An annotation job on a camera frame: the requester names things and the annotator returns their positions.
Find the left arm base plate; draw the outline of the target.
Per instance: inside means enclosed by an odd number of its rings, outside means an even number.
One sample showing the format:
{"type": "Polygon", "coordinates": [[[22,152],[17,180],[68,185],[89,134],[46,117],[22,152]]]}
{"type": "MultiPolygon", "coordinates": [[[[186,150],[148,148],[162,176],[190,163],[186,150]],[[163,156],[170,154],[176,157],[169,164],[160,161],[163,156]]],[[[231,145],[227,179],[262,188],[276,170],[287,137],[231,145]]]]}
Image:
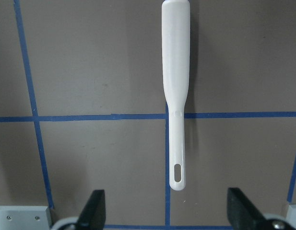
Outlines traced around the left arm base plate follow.
{"type": "Polygon", "coordinates": [[[296,204],[289,204],[286,218],[296,228],[296,204]]]}

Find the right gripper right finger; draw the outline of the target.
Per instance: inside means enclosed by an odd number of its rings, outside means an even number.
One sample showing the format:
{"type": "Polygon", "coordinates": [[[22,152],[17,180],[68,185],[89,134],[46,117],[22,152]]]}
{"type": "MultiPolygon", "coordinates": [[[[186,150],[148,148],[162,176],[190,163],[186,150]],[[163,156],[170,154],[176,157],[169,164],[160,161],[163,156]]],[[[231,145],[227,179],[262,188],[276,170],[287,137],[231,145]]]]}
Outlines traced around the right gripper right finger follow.
{"type": "Polygon", "coordinates": [[[227,219],[234,230],[272,230],[272,224],[237,187],[227,190],[227,219]]]}

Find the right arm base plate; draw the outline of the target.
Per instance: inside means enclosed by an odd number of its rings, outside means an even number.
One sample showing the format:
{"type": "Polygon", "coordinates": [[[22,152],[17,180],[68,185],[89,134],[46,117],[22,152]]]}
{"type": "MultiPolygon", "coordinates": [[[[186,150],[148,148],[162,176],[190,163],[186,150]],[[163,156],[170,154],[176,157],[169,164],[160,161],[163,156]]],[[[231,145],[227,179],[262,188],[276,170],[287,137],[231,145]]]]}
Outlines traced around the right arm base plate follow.
{"type": "Polygon", "coordinates": [[[0,230],[49,230],[47,206],[0,206],[0,230]]]}

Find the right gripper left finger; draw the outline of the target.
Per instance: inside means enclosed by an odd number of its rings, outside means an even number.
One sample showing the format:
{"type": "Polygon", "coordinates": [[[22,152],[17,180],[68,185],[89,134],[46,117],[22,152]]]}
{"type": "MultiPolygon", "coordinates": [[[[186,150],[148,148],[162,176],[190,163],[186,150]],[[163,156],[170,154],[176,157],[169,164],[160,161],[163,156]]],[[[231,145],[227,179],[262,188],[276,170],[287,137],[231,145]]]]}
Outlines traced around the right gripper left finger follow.
{"type": "Polygon", "coordinates": [[[78,230],[103,230],[106,222],[105,191],[94,190],[77,220],[78,230]]]}

